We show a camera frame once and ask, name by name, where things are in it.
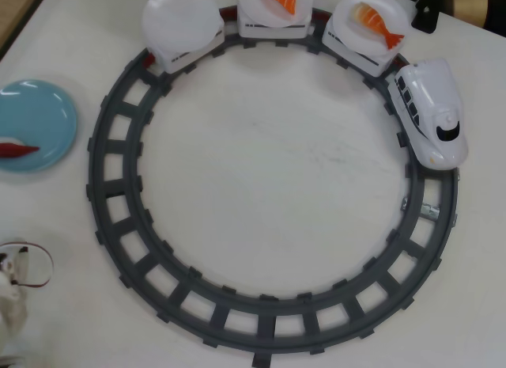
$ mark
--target table surface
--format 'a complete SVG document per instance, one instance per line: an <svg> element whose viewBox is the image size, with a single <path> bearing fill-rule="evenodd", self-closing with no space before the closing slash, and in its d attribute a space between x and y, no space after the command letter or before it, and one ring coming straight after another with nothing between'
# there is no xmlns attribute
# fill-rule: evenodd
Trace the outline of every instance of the table surface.
<svg viewBox="0 0 506 368"><path fill-rule="evenodd" d="M94 236L86 145L104 95L143 49L146 1L45 0L0 63L0 85L48 80L79 112L76 142L60 163L32 175L0 173L0 238L38 242L55 258L54 279L30 292L25 329L5 350L33 366L251 366L252 354L214 350L160 322L120 283ZM443 15L434 34L414 32L402 53L446 58L465 106L470 155L443 263L374 336L317 356L276 355L277 368L496 367L506 359L506 40ZM155 113L142 136L143 200L176 255L216 283L281 297L322 290L377 254L401 216L406 153L397 125L355 72L325 56L269 44L231 49L178 80ZM125 125L115 124L112 136L124 137ZM108 161L106 176L120 164ZM437 204L437 190L429 184L424 201ZM109 203L117 218L124 206ZM415 230L418 242L428 227ZM135 235L122 242L132 258L142 256ZM400 261L392 274L410 264ZM161 290L174 284L162 271L149 279ZM367 309L382 296L371 286L359 301ZM212 311L202 298L183 305L202 317ZM343 321L340 309L318 315L323 328ZM288 318L277 334L300 331L300 320ZM255 319L231 314L227 327L254 332Z"/></svg>

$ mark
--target toy train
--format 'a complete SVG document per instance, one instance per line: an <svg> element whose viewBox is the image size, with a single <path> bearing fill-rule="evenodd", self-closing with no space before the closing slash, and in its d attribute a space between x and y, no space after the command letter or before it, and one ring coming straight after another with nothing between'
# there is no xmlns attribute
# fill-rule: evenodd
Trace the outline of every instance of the toy train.
<svg viewBox="0 0 506 368"><path fill-rule="evenodd" d="M423 166L449 170L464 162L463 104L444 59L404 66L388 90Z"/></svg>

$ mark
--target light blue dish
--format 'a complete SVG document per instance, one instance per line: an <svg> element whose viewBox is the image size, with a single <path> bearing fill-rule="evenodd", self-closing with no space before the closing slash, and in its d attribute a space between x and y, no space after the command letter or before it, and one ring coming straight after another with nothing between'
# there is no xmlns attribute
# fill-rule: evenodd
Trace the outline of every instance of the light blue dish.
<svg viewBox="0 0 506 368"><path fill-rule="evenodd" d="M0 169L35 172L53 165L72 146L76 128L72 100L59 87L29 80L0 89L0 138L40 148L24 157L0 158Z"/></svg>

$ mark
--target gray plastic track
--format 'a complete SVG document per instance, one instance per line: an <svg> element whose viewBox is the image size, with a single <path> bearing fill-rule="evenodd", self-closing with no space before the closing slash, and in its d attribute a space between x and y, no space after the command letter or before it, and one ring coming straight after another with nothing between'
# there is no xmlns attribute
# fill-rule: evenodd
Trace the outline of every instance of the gray plastic track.
<svg viewBox="0 0 506 368"><path fill-rule="evenodd" d="M236 21L236 7L223 9L221 15L226 21ZM441 253L455 220L458 171L435 173L423 169L418 164L388 94L385 77L405 65L406 61L399 56L390 70L380 78L371 77L355 66L350 66L321 42L329 17L329 13L314 9L315 31L312 36L303 40L252 40L232 34L226 36L225 43L210 53L218 57L229 47L236 45L242 45L244 48L254 47L258 42L272 42L277 47L299 44L305 46L311 53L325 53L335 58L340 67L351 67L361 73L364 83L381 94L388 113L396 116L401 125L402 132L398 135L399 144L407 148L410 156L410 163L406 166L406 178L410 179L410 193L407 203L402 206L404 210L402 221L395 230L391 231L386 240L385 249L379 256L364 265L359 275L335 283L328 291L317 294L303 293L289 299L278 299L268 295L252 298L239 294L235 289L212 284L202 277L202 273L179 261L173 254L172 246L161 240L154 231L153 219L142 203L142 179L137 171L137 159L142 155L140 141L142 129L149 125L153 118L153 106L170 92L172 83L181 74L190 73L197 64L174 74L163 73L156 76L145 68L149 53L143 51L126 66L111 92L104 98L93 137L89 140L89 184L86 186L86 191L98 229L96 237L111 255L123 284L127 288L134 289L148 302L161 320L179 325L202 338L205 344L211 347L226 346L255 353L253 366L259 368L270 366L272 354L310 352L313 355L347 340L357 337L363 339L370 336L374 328L388 317L400 309L407 309L413 302L414 294L431 272L440 265ZM128 104L123 100L138 79L149 85L149 90L139 105ZM108 138L116 116L126 116L131 119L125 140ZM104 159L107 154L123 155L123 178L104 180ZM435 221L432 236L427 245L421 247L411 241L410 237L421 216L427 178L441 182L442 194L439 217ZM126 198L130 217L114 223L108 211L107 199L120 195ZM135 230L149 250L149 253L137 263L130 260L120 243L121 237ZM398 283L390 275L388 269L403 252L416 260L416 266L404 282ZM158 265L179 282L168 297L145 279L145 276ZM357 295L373 283L378 283L386 291L387 300L366 313L361 308ZM216 304L210 321L204 321L181 309L181 304L190 292L195 292ZM320 330L316 312L338 304L344 307L349 322L335 328ZM231 309L256 314L258 316L257 334L247 335L225 329ZM274 335L276 317L288 315L301 317L305 328L303 335Z"/></svg>

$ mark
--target black object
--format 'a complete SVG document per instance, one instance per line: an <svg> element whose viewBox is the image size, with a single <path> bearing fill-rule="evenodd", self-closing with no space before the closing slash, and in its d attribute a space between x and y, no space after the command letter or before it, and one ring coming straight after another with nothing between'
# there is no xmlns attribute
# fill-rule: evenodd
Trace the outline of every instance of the black object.
<svg viewBox="0 0 506 368"><path fill-rule="evenodd" d="M417 15L413 19L411 26L425 33L434 33L440 16L441 0L413 1L417 1Z"/></svg>
<svg viewBox="0 0 506 368"><path fill-rule="evenodd" d="M221 10L225 21L236 21L236 7ZM395 115L404 141L407 140L402 122L392 103L387 89L386 75L395 73L406 61L398 56L385 76L374 78L349 64L331 49L323 45L322 34L330 13L313 10L313 36L302 40L252 40L244 39L238 34L227 35L225 43L211 51L209 55L218 57L228 47L242 45L255 47L258 42L271 42L279 47L286 44L298 44L314 54L320 52L335 58L336 64L347 68L350 66L362 74L368 86L376 89L386 101L386 108ZM238 294L235 289L219 287L202 277L202 273L193 267L187 267L173 254L173 248L162 241L152 227L153 219L144 208L141 198L142 179L138 175L137 159L142 153L140 141L143 128L153 117L153 107L171 90L172 83L187 68L174 74L163 73L156 76L145 68L150 59L144 50L131 61L104 98L93 137L89 140L89 184L87 196L92 204L96 221L96 237L111 255L120 273L120 279L127 288L134 289L157 312L165 322L173 322L187 331L202 338L211 347L226 346L255 353L253 366L264 368L270 366L272 354L310 352L319 354L324 349L357 337L365 338L374 332L374 328L400 309L407 309L413 302L413 296L440 264L440 256L446 245L455 219L457 202L458 171L435 172L423 170L418 164L409 142L406 143L410 163L406 175L410 178L410 193L404 216L395 230L386 240L385 249L376 258L364 266L364 270L350 280L342 279L328 291L311 294L300 294L296 298L278 299L269 295L258 298ZM123 100L137 80L149 85L149 90L139 105L127 104ZM110 140L109 131L116 116L131 118L130 128L125 140ZM123 177L118 180L104 180L104 159L107 154L123 155ZM439 180L442 184L440 214L435 221L434 230L425 247L410 240L411 234L421 216L424 197L425 179ZM130 217L120 222L112 222L108 211L107 198L125 196ZM137 231L149 253L134 263L125 253L120 239L130 232ZM404 282L398 283L388 269L401 253L407 253L416 261L416 267ZM178 286L166 297L145 279L145 275L156 266L162 266L178 281ZM388 298L367 313L361 308L357 295L378 283L387 292ZM215 309L209 321L195 317L181 309L181 304L190 292L214 302ZM342 304L349 317L347 324L322 331L319 328L317 311ZM257 335L247 335L225 329L229 311L252 313L258 316ZM297 315L304 322L305 333L298 336L275 336L276 319L279 316Z"/></svg>

